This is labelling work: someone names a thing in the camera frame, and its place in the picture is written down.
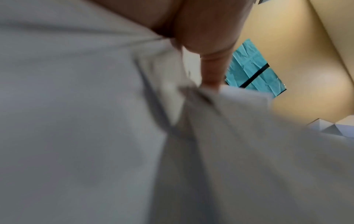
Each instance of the black stripe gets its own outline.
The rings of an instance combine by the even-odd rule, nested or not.
[[[244,84],[240,86],[240,88],[246,88],[251,82],[253,82],[260,74],[262,74],[267,68],[269,68],[269,64],[265,64],[261,69],[259,69],[249,80],[245,81]]]

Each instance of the turquoise wrapped gift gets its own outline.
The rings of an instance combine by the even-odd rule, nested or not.
[[[225,81],[230,86],[271,93],[274,98],[286,90],[250,39],[233,53]]]

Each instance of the human skin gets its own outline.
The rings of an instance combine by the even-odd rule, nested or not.
[[[218,90],[255,0],[91,0],[200,54],[202,85]]]

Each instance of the beige wall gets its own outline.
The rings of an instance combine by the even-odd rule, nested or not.
[[[255,5],[236,48],[248,38],[287,86],[274,99],[276,113],[303,124],[354,114],[352,80],[307,0]]]
[[[354,78],[354,0],[310,0]]]

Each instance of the ceiling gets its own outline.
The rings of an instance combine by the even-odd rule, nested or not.
[[[354,80],[354,1],[310,0]]]

